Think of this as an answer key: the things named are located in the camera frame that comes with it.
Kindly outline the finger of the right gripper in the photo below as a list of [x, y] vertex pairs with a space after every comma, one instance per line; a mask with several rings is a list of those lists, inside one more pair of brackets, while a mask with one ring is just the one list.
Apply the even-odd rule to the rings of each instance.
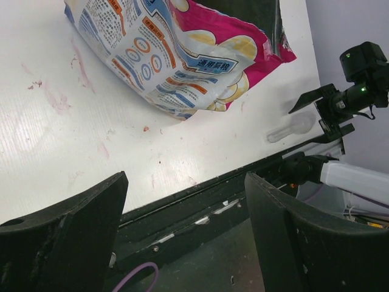
[[355, 127], [352, 123], [348, 123], [344, 126], [335, 125], [333, 127], [333, 129], [331, 130], [331, 133], [329, 135], [329, 141], [330, 142], [333, 142], [333, 141], [340, 142], [340, 151], [341, 151], [342, 155], [346, 154], [345, 143], [343, 141], [343, 138], [346, 135], [352, 133], [353, 131], [355, 131]]
[[325, 85], [306, 92], [298, 98], [296, 104], [288, 113], [292, 114], [319, 99], [332, 97], [336, 92], [337, 90], [333, 84]]

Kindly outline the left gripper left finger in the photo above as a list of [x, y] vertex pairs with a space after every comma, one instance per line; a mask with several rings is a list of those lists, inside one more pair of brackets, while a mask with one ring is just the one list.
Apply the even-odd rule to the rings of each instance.
[[1, 224], [1, 291], [102, 291], [127, 189], [118, 172]]

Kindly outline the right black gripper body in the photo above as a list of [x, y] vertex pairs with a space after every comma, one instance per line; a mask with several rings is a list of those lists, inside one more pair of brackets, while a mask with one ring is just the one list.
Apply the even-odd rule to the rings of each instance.
[[315, 138], [314, 142], [330, 143], [355, 131], [352, 123], [340, 125], [353, 118], [352, 115], [339, 111], [336, 106], [341, 92], [335, 88], [319, 88], [317, 93], [320, 98], [315, 102], [315, 107], [321, 117], [319, 124], [323, 134]]

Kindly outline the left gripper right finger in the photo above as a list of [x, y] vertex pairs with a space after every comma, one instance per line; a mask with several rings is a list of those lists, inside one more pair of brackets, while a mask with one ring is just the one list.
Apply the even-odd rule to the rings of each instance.
[[254, 173], [245, 193], [266, 291], [387, 291], [388, 231], [328, 214]]

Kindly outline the pet food bag pink white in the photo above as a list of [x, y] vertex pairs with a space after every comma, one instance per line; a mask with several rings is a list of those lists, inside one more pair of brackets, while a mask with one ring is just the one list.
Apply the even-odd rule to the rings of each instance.
[[94, 53], [149, 104], [182, 120], [225, 111], [295, 60], [284, 33], [195, 1], [66, 1], [65, 15]]

